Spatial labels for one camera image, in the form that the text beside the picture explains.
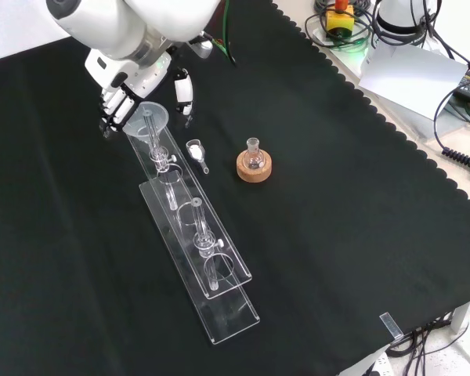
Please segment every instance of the acrylic holder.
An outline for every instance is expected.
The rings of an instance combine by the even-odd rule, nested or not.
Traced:
[[[242,285],[252,275],[166,125],[157,103],[143,102],[124,132],[148,181],[139,188],[212,343],[257,324]]]

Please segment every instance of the robotic arm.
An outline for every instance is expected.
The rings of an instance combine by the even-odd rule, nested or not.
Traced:
[[[103,128],[121,130],[139,102],[168,72],[174,44],[195,39],[220,0],[46,0],[54,20],[91,48],[85,67],[103,89]],[[206,58],[211,42],[190,47]],[[178,110],[188,116],[193,87],[184,69],[175,73]]]

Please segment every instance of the cable connector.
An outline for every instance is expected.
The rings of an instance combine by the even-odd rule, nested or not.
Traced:
[[[470,157],[468,155],[459,153],[456,150],[450,149],[449,147],[444,147],[442,150],[442,155],[445,155],[446,157],[470,168]]]

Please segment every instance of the white powder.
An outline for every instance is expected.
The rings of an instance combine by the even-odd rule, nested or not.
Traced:
[[[204,158],[204,153],[202,153],[202,149],[198,145],[190,146],[190,153],[191,157],[197,161],[201,161]]]

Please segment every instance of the black tablecloth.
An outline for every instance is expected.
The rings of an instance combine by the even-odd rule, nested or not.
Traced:
[[[138,185],[125,137],[72,39],[0,60],[0,376],[333,375],[470,300],[470,201],[266,0],[232,2],[233,68],[181,49],[196,114],[152,96],[253,274],[261,323],[221,345],[203,327]],[[259,137],[273,174],[241,182]]]

